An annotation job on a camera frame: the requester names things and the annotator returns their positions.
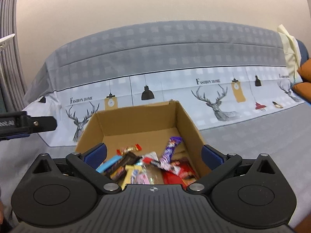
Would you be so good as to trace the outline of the light blue snack bar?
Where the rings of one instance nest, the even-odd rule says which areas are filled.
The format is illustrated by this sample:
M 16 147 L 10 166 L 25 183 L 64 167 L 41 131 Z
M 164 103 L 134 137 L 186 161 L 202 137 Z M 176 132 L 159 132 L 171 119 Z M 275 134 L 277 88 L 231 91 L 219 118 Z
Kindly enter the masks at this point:
M 115 155 L 112 158 L 106 160 L 103 162 L 97 169 L 96 171 L 99 173 L 104 173 L 106 170 L 110 169 L 116 162 L 118 162 L 122 156 L 120 155 Z

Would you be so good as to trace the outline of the black chocolate bar packet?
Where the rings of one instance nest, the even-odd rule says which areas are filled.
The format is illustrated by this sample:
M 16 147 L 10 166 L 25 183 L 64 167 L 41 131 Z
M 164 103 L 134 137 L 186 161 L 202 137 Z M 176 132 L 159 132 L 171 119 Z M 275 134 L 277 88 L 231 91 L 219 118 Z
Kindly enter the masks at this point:
M 126 165 L 135 165 L 141 156 L 137 156 L 132 152 L 129 152 L 122 156 L 116 163 L 114 163 L 110 168 L 103 172 L 103 175 L 107 178 L 110 178 L 114 182 L 118 182 L 121 178 L 126 175 L 125 166 Z

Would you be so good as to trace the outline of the red coffee drink pouch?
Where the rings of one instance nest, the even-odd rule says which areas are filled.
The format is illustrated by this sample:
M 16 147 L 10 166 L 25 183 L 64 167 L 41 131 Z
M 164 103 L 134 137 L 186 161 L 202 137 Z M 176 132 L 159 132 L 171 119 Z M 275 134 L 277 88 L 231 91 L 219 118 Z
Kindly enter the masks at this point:
M 173 166 L 180 168 L 178 175 L 175 175 L 168 171 L 162 171 L 162 178 L 165 185 L 181 185 L 184 190 L 197 180 L 197 175 L 188 158 L 182 157 L 180 159 L 173 160 L 171 163 Z

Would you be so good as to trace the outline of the yellow orange candy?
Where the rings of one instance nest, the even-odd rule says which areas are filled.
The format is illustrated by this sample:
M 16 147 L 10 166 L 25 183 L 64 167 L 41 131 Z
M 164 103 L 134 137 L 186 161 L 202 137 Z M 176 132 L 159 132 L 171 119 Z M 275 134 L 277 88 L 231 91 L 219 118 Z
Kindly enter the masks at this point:
M 126 185 L 134 184 L 136 182 L 136 178 L 138 174 L 142 171 L 142 166 L 139 165 L 126 165 L 125 166 L 126 175 L 122 182 L 121 188 L 125 189 Z

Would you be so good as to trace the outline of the red clear candy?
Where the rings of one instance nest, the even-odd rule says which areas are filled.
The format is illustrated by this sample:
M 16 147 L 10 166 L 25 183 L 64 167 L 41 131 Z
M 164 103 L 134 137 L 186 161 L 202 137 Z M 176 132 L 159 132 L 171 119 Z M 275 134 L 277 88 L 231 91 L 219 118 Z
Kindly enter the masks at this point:
M 129 153 L 129 152 L 132 152 L 132 151 L 142 151 L 142 148 L 141 148 L 141 146 L 139 144 L 135 144 L 135 145 L 132 145 L 132 146 L 128 146 L 128 147 L 124 147 L 124 148 L 121 148 L 121 149 L 117 149 L 116 150 L 116 154 L 120 155 L 120 156 L 123 156 L 126 153 Z

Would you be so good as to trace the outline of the purple cartoon snack packet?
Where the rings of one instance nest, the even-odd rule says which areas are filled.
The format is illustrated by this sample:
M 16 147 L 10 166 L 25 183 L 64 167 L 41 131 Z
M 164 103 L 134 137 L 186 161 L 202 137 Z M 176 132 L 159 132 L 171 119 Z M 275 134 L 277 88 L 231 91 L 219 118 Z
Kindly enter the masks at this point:
M 164 152 L 159 158 L 160 166 L 162 167 L 162 169 L 171 171 L 172 166 L 170 165 L 170 162 L 171 162 L 172 156 L 175 152 L 176 147 L 181 142 L 182 142 L 181 137 L 176 137 L 176 136 L 170 137 Z

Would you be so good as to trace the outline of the red white stick sachet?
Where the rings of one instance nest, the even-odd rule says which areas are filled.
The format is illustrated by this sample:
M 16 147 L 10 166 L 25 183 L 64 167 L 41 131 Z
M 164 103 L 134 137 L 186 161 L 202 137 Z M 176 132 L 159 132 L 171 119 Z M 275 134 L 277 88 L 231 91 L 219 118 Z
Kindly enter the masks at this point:
M 151 153 L 143 155 L 141 160 L 145 164 L 150 164 L 157 168 L 164 169 L 164 164 L 158 159 L 158 156 L 155 151 L 152 151 Z

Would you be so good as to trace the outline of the clear pastel candy bag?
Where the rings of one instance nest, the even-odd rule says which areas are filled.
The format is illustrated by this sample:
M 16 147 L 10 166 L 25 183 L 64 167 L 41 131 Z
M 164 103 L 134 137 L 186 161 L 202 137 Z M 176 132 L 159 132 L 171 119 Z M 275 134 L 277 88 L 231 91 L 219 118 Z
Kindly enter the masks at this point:
M 132 173 L 131 184 L 162 185 L 164 181 L 160 169 L 152 165 L 141 165 Z

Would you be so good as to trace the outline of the grey curtain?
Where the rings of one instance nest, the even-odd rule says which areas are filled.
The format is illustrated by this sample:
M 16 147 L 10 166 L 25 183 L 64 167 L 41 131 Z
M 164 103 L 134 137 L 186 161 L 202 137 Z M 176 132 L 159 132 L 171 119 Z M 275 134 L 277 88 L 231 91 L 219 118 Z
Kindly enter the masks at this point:
M 25 107 L 26 82 L 17 43 L 17 0 L 1 0 L 1 37 L 15 36 L 1 51 L 1 96 L 7 112 Z

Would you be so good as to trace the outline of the brown cardboard box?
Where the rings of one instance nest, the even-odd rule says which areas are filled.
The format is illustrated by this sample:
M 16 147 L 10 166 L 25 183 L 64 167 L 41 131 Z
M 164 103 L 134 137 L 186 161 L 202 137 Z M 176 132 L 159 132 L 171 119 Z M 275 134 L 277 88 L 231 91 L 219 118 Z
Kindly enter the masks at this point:
M 161 156 L 169 138 L 178 136 L 173 159 L 187 157 L 197 177 L 211 172 L 201 158 L 204 139 L 177 101 L 98 111 L 90 118 L 75 150 L 84 153 L 99 143 L 107 147 L 107 158 L 118 149 L 138 144 L 137 155 L 156 152 Z

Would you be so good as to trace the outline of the grey deer print sofa cover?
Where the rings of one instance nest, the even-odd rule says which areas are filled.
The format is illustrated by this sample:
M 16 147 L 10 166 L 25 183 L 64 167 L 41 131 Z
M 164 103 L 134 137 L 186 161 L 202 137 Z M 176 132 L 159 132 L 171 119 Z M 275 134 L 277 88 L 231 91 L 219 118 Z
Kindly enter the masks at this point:
M 310 214 L 310 104 L 292 86 L 279 33 L 259 27 L 156 22 L 69 42 L 24 96 L 27 113 L 55 117 L 57 129 L 1 143 L 4 217 L 18 223 L 11 196 L 37 155 L 72 152 L 97 111 L 176 100 L 208 144 L 271 155 L 297 197 L 297 226 Z

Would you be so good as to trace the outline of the orange cushion lower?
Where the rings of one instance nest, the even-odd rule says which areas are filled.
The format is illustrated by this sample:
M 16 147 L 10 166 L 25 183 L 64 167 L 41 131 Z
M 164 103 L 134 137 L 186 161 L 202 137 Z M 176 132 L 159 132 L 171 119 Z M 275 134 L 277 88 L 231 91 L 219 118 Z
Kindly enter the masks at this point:
M 310 82 L 302 82 L 295 84 L 292 87 L 293 91 L 297 93 L 304 100 L 311 102 L 311 83 Z

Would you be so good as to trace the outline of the orange cushion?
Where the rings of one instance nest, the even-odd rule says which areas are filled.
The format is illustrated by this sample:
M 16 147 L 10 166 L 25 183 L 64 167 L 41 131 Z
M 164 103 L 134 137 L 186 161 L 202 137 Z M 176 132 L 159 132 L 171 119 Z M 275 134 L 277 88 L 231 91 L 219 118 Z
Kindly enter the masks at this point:
M 308 59 L 297 70 L 304 81 L 311 82 L 311 59 Z
M 311 83 L 310 82 L 302 82 L 295 84 L 292 87 L 293 91 L 297 93 L 304 100 L 311 102 Z

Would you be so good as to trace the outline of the orange cushion upper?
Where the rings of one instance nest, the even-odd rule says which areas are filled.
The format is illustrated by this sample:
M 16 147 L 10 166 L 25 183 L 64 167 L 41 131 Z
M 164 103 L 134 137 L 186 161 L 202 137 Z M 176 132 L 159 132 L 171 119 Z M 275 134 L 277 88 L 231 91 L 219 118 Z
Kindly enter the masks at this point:
M 308 59 L 297 70 L 304 81 L 311 82 L 311 59 Z

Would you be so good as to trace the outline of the cream yellow cloth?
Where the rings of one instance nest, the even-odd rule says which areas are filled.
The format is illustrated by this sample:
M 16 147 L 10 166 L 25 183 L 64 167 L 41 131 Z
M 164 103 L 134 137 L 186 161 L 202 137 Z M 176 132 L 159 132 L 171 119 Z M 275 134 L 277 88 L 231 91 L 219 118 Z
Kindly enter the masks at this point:
M 302 83 L 303 80 L 297 71 L 301 65 L 301 53 L 298 46 L 298 41 L 294 36 L 288 33 L 283 24 L 280 24 L 277 27 L 277 32 L 279 33 L 281 42 L 283 44 L 286 67 L 288 70 L 290 82 L 293 85 Z

